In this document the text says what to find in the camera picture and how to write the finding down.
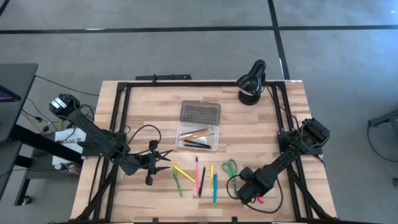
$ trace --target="yellow marker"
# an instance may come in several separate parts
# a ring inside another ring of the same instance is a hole
[[[176,169],[180,173],[182,173],[182,175],[184,175],[185,177],[187,177],[188,179],[190,179],[192,182],[195,183],[195,180],[192,177],[190,177],[188,174],[186,174],[184,171],[182,171],[177,165],[174,165],[173,167],[174,167],[174,169]]]
[[[210,165],[211,192],[214,191],[214,180],[213,180],[213,176],[214,176],[213,165]]]

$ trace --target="black cable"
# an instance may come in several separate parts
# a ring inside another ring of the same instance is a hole
[[[92,106],[87,105],[87,104],[83,104],[81,107],[84,107],[84,106],[88,107],[88,109],[90,110],[89,112],[91,112],[91,114],[93,115],[92,119],[93,119],[93,121],[94,121],[94,116],[95,116],[95,115],[94,115],[93,109],[91,109]]]
[[[228,188],[229,182],[232,180],[232,178],[235,178],[235,177],[239,177],[239,175],[234,175],[234,176],[230,177],[230,178],[228,179],[228,181],[226,182],[226,193],[228,194],[228,196],[229,196],[230,198],[237,200],[237,199],[238,199],[237,197],[232,197],[232,195],[229,193],[229,188]]]
[[[323,161],[323,159],[320,157],[320,155],[313,155],[313,156],[315,156],[315,158],[317,158],[319,161],[321,161],[323,166],[325,166],[325,161]]]
[[[48,80],[48,79],[43,78],[43,77],[40,77],[40,76],[38,76],[38,75],[36,75],[36,77],[37,77],[37,78],[41,78],[41,79],[43,79],[43,80],[45,80],[45,81],[48,81],[48,82],[50,82],[50,83],[56,84],[56,85],[58,85],[58,86],[67,88],[68,90],[76,91],[76,92],[78,92],[78,93],[87,94],[87,95],[90,95],[90,96],[99,96],[98,94],[86,93],[86,92],[83,92],[83,91],[80,91],[80,90],[72,89],[72,88],[70,88],[70,87],[61,85],[61,84],[59,84],[59,83],[56,83],[56,82],[54,82],[54,81]]]
[[[233,179],[233,178],[235,178],[235,177],[239,177],[239,175],[234,175],[234,176],[230,177],[230,178],[228,179],[228,181],[226,182],[226,192],[227,192],[227,194],[228,194],[228,196],[229,196],[230,198],[235,199],[235,200],[238,200],[238,198],[232,197],[232,195],[229,193],[229,188],[228,188],[229,182],[231,181],[231,179]],[[262,212],[262,213],[266,213],[266,214],[273,214],[273,213],[275,213],[275,212],[278,212],[279,209],[282,207],[282,204],[283,204],[283,201],[284,201],[284,193],[283,193],[283,191],[282,191],[282,187],[280,186],[280,182],[279,182],[278,176],[276,177],[276,181],[277,181],[277,183],[278,183],[279,190],[280,190],[280,202],[279,202],[278,207],[275,208],[275,210],[273,210],[273,211],[265,211],[265,210],[260,210],[260,209],[257,209],[257,208],[253,208],[252,206],[250,206],[250,205],[248,205],[248,204],[247,204],[247,206],[248,206],[250,209],[252,209],[252,210],[254,210],[254,211],[256,211],[256,212]]]
[[[56,131],[58,131],[57,127],[55,127],[55,125],[54,125],[54,122],[51,121],[50,118],[44,116],[44,114],[43,114],[43,113],[38,109],[38,107],[36,106],[35,102],[33,102],[33,100],[29,99],[28,97],[27,97],[26,99],[29,100],[29,101],[33,104],[33,106],[36,108],[37,112],[39,112],[39,114],[42,115],[43,118],[47,119],[46,121],[47,121],[47,122],[50,122],[50,123],[52,124],[52,126],[54,127],[54,129],[55,129]]]
[[[70,135],[68,137],[66,137],[64,140],[60,141],[60,143],[64,143],[66,140],[68,140],[68,138],[70,138],[76,131],[76,125],[73,125],[73,131],[72,133],[70,133]]]
[[[370,127],[371,127],[371,125],[368,123],[368,142],[369,142],[369,145],[370,145],[370,147],[372,148],[372,150],[373,150],[380,158],[382,158],[382,159],[384,159],[384,160],[387,160],[387,161],[390,161],[390,162],[398,162],[398,161],[396,161],[396,160],[388,159],[388,158],[386,158],[386,157],[380,155],[380,153],[378,153],[378,152],[373,148],[373,145],[372,145],[372,143],[371,143],[371,139],[370,139],[370,137],[369,137],[369,129],[370,129]]]
[[[284,202],[284,193],[283,193],[283,191],[282,191],[282,187],[280,186],[280,182],[279,182],[278,176],[276,177],[276,181],[278,182],[278,186],[279,186],[279,190],[280,190],[280,202],[279,202],[278,207],[275,208],[275,210],[273,210],[273,211],[265,211],[265,210],[260,210],[260,209],[257,209],[257,208],[253,208],[253,207],[250,206],[249,204],[247,204],[247,206],[248,206],[251,210],[254,210],[254,211],[256,211],[256,212],[266,213],[266,214],[273,214],[273,213],[275,213],[275,212],[278,212],[279,209],[282,207],[282,204],[283,204],[283,202]]]
[[[128,126],[128,125],[126,125],[124,128],[126,128],[126,127],[128,127],[128,128],[129,128],[129,131],[128,131],[126,134],[129,134],[129,133],[131,132],[131,127],[130,127],[130,126]]]
[[[39,127],[37,127],[36,124],[34,124],[34,123],[27,117],[26,114],[24,114],[24,115],[25,115],[26,119],[27,119],[35,128],[37,128],[37,130],[39,130],[41,133],[43,132],[43,130],[41,130]]]
[[[136,134],[141,131],[144,127],[152,127],[154,128],[158,133],[159,133],[159,140],[157,141],[157,144],[160,144],[161,140],[162,140],[162,133],[160,133],[160,130],[158,128],[156,128],[155,126],[151,125],[151,124],[146,124],[141,126],[139,129],[137,129],[137,131],[131,136],[130,140],[127,142],[126,147],[123,149],[122,151],[119,151],[117,149],[114,149],[116,152],[122,153],[123,156],[126,154],[126,149],[127,147],[130,145],[131,141],[134,139],[134,137],[136,136]],[[138,154],[142,154],[144,152],[150,151],[151,149],[147,149],[145,151],[142,152],[137,152],[137,153],[130,153],[130,155],[138,155]]]
[[[39,117],[39,116],[34,116],[34,115],[28,113],[28,112],[27,112],[26,110],[24,110],[24,109],[22,109],[22,112],[24,112],[26,115],[29,115],[30,117],[36,119],[38,122],[40,122],[40,121],[47,121],[47,120],[45,120],[45,119],[43,119],[43,118],[41,118],[41,117]]]
[[[93,183],[91,184],[90,196],[88,196],[88,204],[90,204],[91,196],[93,195],[94,183],[95,183],[95,179],[97,177],[97,171],[98,171],[98,166],[100,165],[101,157],[102,156],[98,156],[97,164],[95,165]]]

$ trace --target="pink marker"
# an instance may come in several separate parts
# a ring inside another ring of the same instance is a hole
[[[262,197],[260,197],[260,196],[258,196],[258,195],[257,195],[257,201],[259,201],[259,203],[264,203]]]
[[[197,164],[197,179],[196,179],[197,194],[199,194],[199,163],[198,163],[198,158],[196,158],[195,160],[196,160],[196,164]]]

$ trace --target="scissors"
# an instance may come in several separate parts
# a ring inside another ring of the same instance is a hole
[[[229,178],[235,176],[238,171],[236,162],[233,159],[228,159],[228,162],[224,162],[221,165],[221,168],[224,172],[226,172],[229,175]],[[235,180],[235,178],[232,179],[232,187],[234,189],[234,194],[236,196],[236,180]]]

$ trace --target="computer monitor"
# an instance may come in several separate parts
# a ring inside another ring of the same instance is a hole
[[[0,103],[20,101],[21,98],[17,94],[0,85]]]

